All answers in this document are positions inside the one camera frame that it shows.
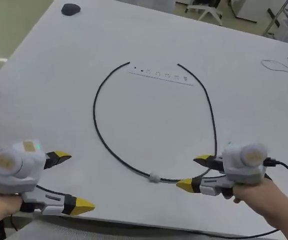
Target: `floor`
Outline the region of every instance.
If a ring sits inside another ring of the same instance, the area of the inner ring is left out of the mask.
[[[53,0],[0,0],[0,68],[52,2]],[[189,10],[185,13],[185,9],[186,5],[177,3],[174,14],[194,20],[200,17],[197,11]],[[222,0],[218,9],[223,12],[224,27],[251,34],[261,35],[271,20],[269,15],[258,23],[236,19],[227,0]],[[203,21],[217,24],[210,14]]]

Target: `white table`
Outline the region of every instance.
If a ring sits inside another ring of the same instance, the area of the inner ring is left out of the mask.
[[[149,183],[121,165],[96,135],[92,104],[115,67],[128,61],[161,69],[177,63],[208,90],[219,149],[258,141],[288,164],[288,74],[262,59],[288,64],[288,43],[111,0],[77,0],[81,13],[61,14],[55,1],[0,70],[0,143],[39,138],[48,151],[72,154],[46,170],[46,188],[96,204],[83,218],[253,235],[271,230],[245,204]],[[192,161],[213,153],[203,90],[129,74],[106,83],[97,118],[111,148],[135,167],[188,178],[205,169]],[[288,172],[268,174],[288,195]],[[270,236],[283,239],[281,233]]]

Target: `gray cable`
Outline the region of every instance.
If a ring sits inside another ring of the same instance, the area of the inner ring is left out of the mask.
[[[271,67],[269,67],[266,63],[276,64],[276,65],[282,65],[283,67],[285,67],[285,68],[288,69],[288,66],[286,66],[285,64],[283,64],[283,63],[281,63],[281,62],[279,62],[279,61],[265,59],[265,60],[260,61],[260,64],[262,64],[262,66],[265,67],[265,68],[268,69],[268,70],[288,73],[288,70],[271,68]]]

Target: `finger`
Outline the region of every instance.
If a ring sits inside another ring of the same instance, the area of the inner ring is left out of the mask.
[[[241,202],[241,200],[240,199],[238,199],[238,198],[234,198],[234,203],[236,203],[236,204],[239,204],[240,202]]]

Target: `black device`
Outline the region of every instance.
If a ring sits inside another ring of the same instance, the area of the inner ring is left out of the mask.
[[[74,3],[65,3],[61,10],[62,14],[65,16],[73,16],[81,11],[81,7]]]

